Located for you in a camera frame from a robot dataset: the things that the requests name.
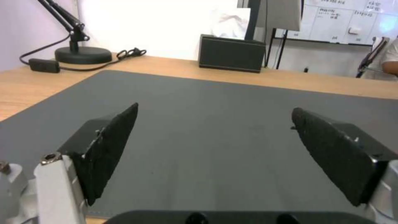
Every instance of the black storage box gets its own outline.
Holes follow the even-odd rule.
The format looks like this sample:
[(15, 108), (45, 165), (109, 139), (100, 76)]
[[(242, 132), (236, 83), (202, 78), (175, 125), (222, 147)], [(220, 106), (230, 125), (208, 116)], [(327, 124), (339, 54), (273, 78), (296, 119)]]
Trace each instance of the black storage box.
[(265, 44), (201, 35), (199, 67), (260, 73)]

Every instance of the white paper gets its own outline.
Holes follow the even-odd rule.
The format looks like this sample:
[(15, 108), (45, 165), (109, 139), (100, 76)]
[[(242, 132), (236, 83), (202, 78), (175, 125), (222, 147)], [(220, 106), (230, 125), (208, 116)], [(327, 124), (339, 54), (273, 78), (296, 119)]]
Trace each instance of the white paper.
[(245, 39), (250, 19), (249, 8), (216, 9), (212, 14), (213, 36)]

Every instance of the wooden desk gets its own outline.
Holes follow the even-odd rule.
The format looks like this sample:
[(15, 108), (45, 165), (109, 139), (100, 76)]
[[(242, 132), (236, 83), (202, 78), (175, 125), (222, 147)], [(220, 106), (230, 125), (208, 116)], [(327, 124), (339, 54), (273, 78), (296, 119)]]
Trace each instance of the wooden desk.
[[(144, 56), (128, 59), (119, 64), (109, 66), (107, 69), (315, 92), (398, 99), (397, 82), (333, 77), (271, 69), (263, 69), (260, 74), (201, 69), (198, 67), (196, 61), (179, 59)], [(59, 74), (39, 73), (31, 71), (27, 66), (1, 72), (0, 120), (4, 120), (97, 72), (62, 71)], [(87, 221), (89, 224), (104, 222), (104, 220), (91, 218), (88, 218)]]

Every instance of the gray panel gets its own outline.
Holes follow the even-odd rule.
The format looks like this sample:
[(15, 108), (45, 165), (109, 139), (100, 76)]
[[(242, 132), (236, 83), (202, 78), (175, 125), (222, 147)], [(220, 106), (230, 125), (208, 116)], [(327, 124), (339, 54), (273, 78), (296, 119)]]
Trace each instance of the gray panel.
[(140, 209), (361, 214), (313, 161), (290, 114), (352, 122), (396, 150), (398, 102), (119, 71), (99, 74), (0, 122), (0, 158), (31, 172), (86, 120), (138, 102), (125, 152), (90, 214)]

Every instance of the black cable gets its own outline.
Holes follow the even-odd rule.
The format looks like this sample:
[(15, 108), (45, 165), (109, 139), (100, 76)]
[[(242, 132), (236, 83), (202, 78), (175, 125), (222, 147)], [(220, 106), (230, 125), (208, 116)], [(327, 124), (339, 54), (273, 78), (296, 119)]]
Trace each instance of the black cable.
[(31, 54), (34, 54), (34, 53), (36, 53), (36, 52), (42, 51), (42, 50), (44, 50), (44, 49), (47, 49), (47, 48), (52, 47), (52, 46), (54, 46), (54, 45), (57, 45), (57, 44), (59, 44), (59, 43), (62, 43), (62, 42), (64, 42), (64, 41), (66, 41), (69, 37), (70, 37), (70, 35), (68, 35), (67, 37), (65, 37), (64, 39), (62, 39), (62, 40), (60, 40), (60, 41), (51, 43), (51, 44), (46, 45), (46, 46), (44, 46), (44, 47), (41, 47), (41, 48), (38, 48), (38, 49), (36, 49), (36, 50), (30, 51), (30, 52), (28, 52), (28, 53), (25, 53), (25, 54), (23, 54), (23, 55), (20, 56), (20, 61), (21, 61), (23, 64), (25, 64), (25, 65), (29, 65), (28, 62), (26, 62), (26, 61), (23, 60), (24, 57), (29, 56), (29, 55), (31, 55)]
[[(20, 61), (21, 61), (23, 64), (25, 64), (25, 65), (29, 65), (28, 62), (26, 62), (25, 60), (23, 60), (24, 57), (29, 56), (29, 55), (31, 55), (31, 54), (34, 54), (34, 53), (36, 53), (36, 52), (42, 51), (42, 50), (44, 50), (44, 49), (46, 49), (46, 48), (52, 47), (52, 46), (54, 46), (54, 45), (56, 45), (56, 44), (62, 43), (62, 42), (64, 42), (64, 41), (66, 41), (69, 37), (70, 37), (70, 35), (68, 35), (66, 38), (64, 38), (64, 39), (62, 39), (62, 40), (60, 40), (60, 41), (54, 42), (54, 43), (52, 43), (52, 44), (46, 45), (46, 46), (44, 46), (44, 47), (41, 47), (41, 48), (38, 48), (38, 49), (36, 49), (36, 50), (30, 51), (30, 52), (28, 52), (28, 53), (25, 53), (25, 54), (23, 54), (23, 55), (20, 56)], [(146, 50), (140, 50), (140, 49), (138, 49), (138, 48), (134, 48), (134, 49), (129, 50), (129, 51), (126, 51), (126, 50), (120, 51), (120, 52), (116, 55), (116, 57), (117, 57), (117, 60), (116, 60), (116, 61), (111, 61), (111, 62), (108, 62), (108, 63), (106, 63), (106, 64), (104, 64), (104, 65), (101, 65), (101, 66), (98, 66), (98, 67), (89, 68), (89, 69), (74, 69), (74, 68), (68, 68), (68, 67), (62, 67), (62, 66), (60, 66), (59, 68), (60, 68), (60, 69), (63, 69), (63, 70), (67, 70), (67, 71), (78, 71), (78, 72), (95, 71), (95, 70), (98, 70), (98, 69), (105, 68), (105, 67), (107, 67), (107, 66), (109, 66), (109, 65), (113, 65), (113, 64), (119, 63), (119, 62), (121, 62), (121, 61), (123, 61), (123, 60), (125, 60), (125, 59), (127, 59), (127, 58), (130, 58), (130, 57), (139, 57), (139, 56), (142, 56), (142, 55), (144, 55), (144, 54), (146, 54)]]

